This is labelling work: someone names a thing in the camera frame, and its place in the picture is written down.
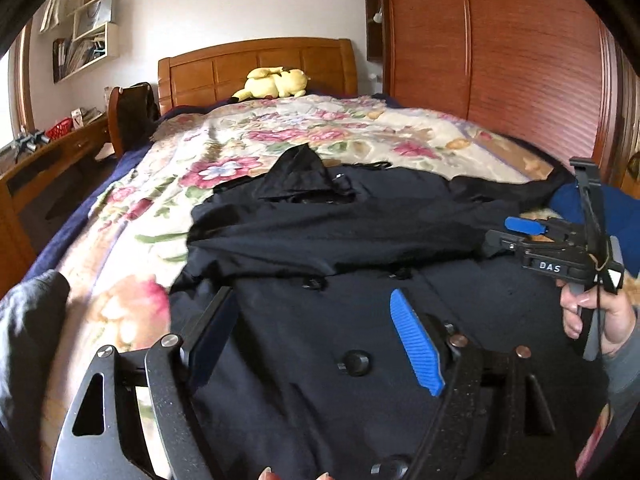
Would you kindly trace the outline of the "person's right hand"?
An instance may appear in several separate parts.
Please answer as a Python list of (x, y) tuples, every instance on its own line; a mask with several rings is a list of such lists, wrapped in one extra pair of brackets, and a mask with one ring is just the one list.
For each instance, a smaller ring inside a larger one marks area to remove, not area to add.
[(612, 356), (623, 348), (637, 324), (636, 310), (626, 292), (611, 294), (593, 287), (575, 295), (569, 284), (556, 280), (555, 285), (561, 289), (563, 330), (570, 339), (577, 340), (586, 330), (582, 315), (593, 310), (592, 324), (600, 336), (601, 353)]

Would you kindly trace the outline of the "grey sleeve forearm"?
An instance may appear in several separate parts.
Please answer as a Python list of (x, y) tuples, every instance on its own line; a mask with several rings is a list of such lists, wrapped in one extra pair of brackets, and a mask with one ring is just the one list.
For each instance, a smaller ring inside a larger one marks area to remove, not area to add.
[(639, 308), (634, 307), (636, 324), (627, 341), (613, 354), (603, 359), (608, 374), (608, 400), (614, 413), (632, 413), (639, 403)]

